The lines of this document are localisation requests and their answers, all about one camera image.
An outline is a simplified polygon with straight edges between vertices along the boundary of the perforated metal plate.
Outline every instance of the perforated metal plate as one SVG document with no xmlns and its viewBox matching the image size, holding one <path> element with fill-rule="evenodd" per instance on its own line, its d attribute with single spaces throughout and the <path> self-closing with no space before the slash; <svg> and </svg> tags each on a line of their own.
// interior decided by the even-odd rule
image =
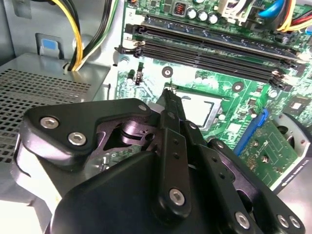
<svg viewBox="0 0 312 234">
<path fill-rule="evenodd" d="M 0 73 L 0 163 L 12 161 L 20 122 L 27 109 L 79 102 L 90 86 L 14 69 Z"/>
</svg>

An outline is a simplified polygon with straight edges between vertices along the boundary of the capacitor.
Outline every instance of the capacitor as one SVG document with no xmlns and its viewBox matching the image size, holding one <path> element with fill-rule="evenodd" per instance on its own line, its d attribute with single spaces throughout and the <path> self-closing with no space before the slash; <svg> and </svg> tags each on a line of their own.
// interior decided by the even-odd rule
<svg viewBox="0 0 312 234">
<path fill-rule="evenodd" d="M 208 14 L 208 23 L 209 23 L 209 24 L 216 24 L 216 23 L 218 23 L 218 20 L 219 20 L 219 18 L 218 18 L 218 16 L 216 15 L 216 13 L 210 12 L 210 13 Z"/>
<path fill-rule="evenodd" d="M 197 17 L 200 21 L 206 21 L 208 18 L 208 13 L 204 10 L 197 11 Z"/>
<path fill-rule="evenodd" d="M 196 12 L 196 10 L 194 9 L 194 8 L 189 8 L 188 10 L 187 10 L 187 17 L 190 19 L 190 20 L 193 20 L 193 19 L 195 19 L 196 18 L 196 16 L 197 16 L 197 12 Z"/>
</svg>

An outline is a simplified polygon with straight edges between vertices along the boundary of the red wire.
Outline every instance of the red wire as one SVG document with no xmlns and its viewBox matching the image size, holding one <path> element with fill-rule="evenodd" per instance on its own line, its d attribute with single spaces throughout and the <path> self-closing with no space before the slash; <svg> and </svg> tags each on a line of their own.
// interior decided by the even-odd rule
<svg viewBox="0 0 312 234">
<path fill-rule="evenodd" d="M 292 24 L 299 24 L 299 23 L 302 23 L 302 22 L 306 22 L 308 20 L 311 20 L 312 19 L 312 15 L 310 16 L 306 16 L 304 18 L 300 18 L 300 19 L 296 19 L 292 22 Z"/>
</svg>

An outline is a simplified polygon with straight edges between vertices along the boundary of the green circuit board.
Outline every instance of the green circuit board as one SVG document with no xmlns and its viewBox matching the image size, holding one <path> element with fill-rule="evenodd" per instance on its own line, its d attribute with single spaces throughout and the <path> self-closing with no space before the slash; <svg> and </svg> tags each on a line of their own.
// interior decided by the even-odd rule
<svg viewBox="0 0 312 234">
<path fill-rule="evenodd" d="M 198 9 L 205 9 L 207 12 L 215 10 L 218 4 L 217 0 L 206 0 L 204 3 L 194 3 L 192 0 L 138 0 L 133 3 L 125 3 L 124 9 L 124 26 L 126 23 L 133 22 L 134 16 L 157 16 L 162 19 L 169 19 L 187 23 L 190 25 L 198 25 L 209 29 L 214 29 L 220 32 L 228 33 L 229 35 L 238 35 L 248 39 L 257 39 L 271 45 L 279 45 L 284 48 L 292 48 L 300 51 L 305 56 L 310 57 L 311 37 L 305 33 L 294 32 L 289 37 L 287 43 L 276 41 L 276 33 L 270 31 L 256 32 L 246 27 L 236 24 L 224 23 L 219 21 L 217 24 L 208 25 L 206 22 L 199 22 L 197 19 L 190 20 L 187 18 L 179 18 L 172 14 L 171 7 L 176 2 L 184 2 L 189 6 Z M 267 7 L 272 3 L 271 0 L 257 0 L 255 4 L 258 7 Z M 294 16 L 301 15 L 311 6 L 297 5 Z M 140 36 L 131 35 L 130 38 L 140 40 Z M 129 34 L 123 31 L 121 44 L 129 39 Z M 159 41 L 163 40 L 157 37 L 152 37 Z M 193 50 L 200 50 L 193 45 L 183 44 L 185 48 L 192 48 Z M 232 54 L 225 53 L 224 55 L 235 58 Z M 238 59 L 245 59 L 248 61 L 253 58 L 245 58 L 243 56 Z M 265 65 L 273 65 L 266 60 L 260 60 Z M 139 73 L 140 82 L 136 83 L 129 74 L 132 72 L 133 76 Z M 170 68 L 170 75 L 164 73 Z M 138 98 L 146 103 L 156 102 L 160 97 L 164 88 L 171 89 L 178 96 L 181 93 L 182 103 L 184 106 L 183 95 L 186 99 L 191 99 L 193 102 L 185 102 L 186 117 L 195 122 L 201 129 L 205 139 L 210 137 L 217 137 L 224 141 L 231 149 L 237 145 L 238 141 L 248 128 L 253 119 L 253 115 L 257 115 L 264 108 L 270 113 L 270 118 L 282 112 L 291 114 L 299 120 L 304 126 L 312 125 L 312 62 L 307 62 L 300 69 L 284 69 L 284 73 L 288 75 L 292 83 L 292 88 L 287 91 L 273 88 L 269 84 L 252 81 L 236 77 L 233 75 L 225 75 L 222 72 L 213 72 L 209 69 L 199 69 L 197 67 L 185 66 L 175 62 L 167 62 L 161 59 L 149 58 L 141 56 L 135 58 L 132 55 L 121 55 L 118 64 L 118 77 L 115 98 Z M 204 97 L 202 100 L 197 99 L 197 96 Z M 211 116 L 213 109 L 213 101 L 220 102 L 220 108 L 217 113 Z M 199 119 L 198 113 L 203 115 L 203 118 L 212 118 L 212 123 L 208 128 L 201 125 L 202 120 Z M 270 135 L 274 134 L 272 138 L 266 141 Z M 271 162 L 263 163 L 263 155 L 258 157 L 256 148 L 251 147 L 254 138 L 257 137 L 259 142 L 260 154 L 266 154 L 268 149 L 272 149 L 273 154 L 277 158 L 277 164 Z M 282 145 L 281 153 L 277 153 L 274 149 L 276 144 Z M 288 157 L 284 157 L 283 152 L 290 151 Z M 122 151 L 119 156 L 121 158 L 130 156 L 134 151 Z M 296 160 L 296 155 L 290 145 L 285 141 L 278 129 L 273 126 L 271 121 L 265 123 L 261 129 L 258 129 L 253 138 L 249 141 L 245 151 L 240 158 L 254 171 L 259 178 L 261 178 L 268 186 L 271 186 L 278 180 L 281 174 Z"/>
<path fill-rule="evenodd" d="M 271 187 L 298 156 L 273 122 L 268 120 L 253 134 L 240 158 Z"/>
</svg>

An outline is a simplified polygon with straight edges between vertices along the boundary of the black chip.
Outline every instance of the black chip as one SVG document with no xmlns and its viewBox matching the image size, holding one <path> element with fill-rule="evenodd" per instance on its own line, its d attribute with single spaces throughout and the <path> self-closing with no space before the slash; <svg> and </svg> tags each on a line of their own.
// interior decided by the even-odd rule
<svg viewBox="0 0 312 234">
<path fill-rule="evenodd" d="M 157 2 L 156 1 L 151 1 L 151 6 L 156 6 Z"/>
<path fill-rule="evenodd" d="M 292 116 L 299 116 L 310 102 L 310 98 L 294 96 L 289 100 L 283 112 Z"/>
<path fill-rule="evenodd" d="M 243 89 L 244 89 L 244 83 L 243 82 L 236 82 L 232 86 L 232 90 L 235 93 L 238 93 L 238 92 L 242 91 Z"/>
<path fill-rule="evenodd" d="M 304 73 L 304 71 L 306 70 L 306 65 L 304 65 L 304 64 L 300 64 L 299 66 L 297 66 L 296 67 L 296 71 L 297 71 L 297 73 L 296 73 L 296 77 L 301 77 L 302 75 L 303 75 L 303 73 Z"/>
<path fill-rule="evenodd" d="M 256 102 L 256 100 L 254 100 L 254 99 L 249 99 L 249 101 L 248 101 L 248 105 L 251 105 L 251 106 L 254 106 L 255 105 L 255 102 Z"/>
<path fill-rule="evenodd" d="M 164 5 L 164 12 L 169 13 L 170 10 L 171 10 L 171 6 L 169 6 L 169 5 Z"/>
</svg>

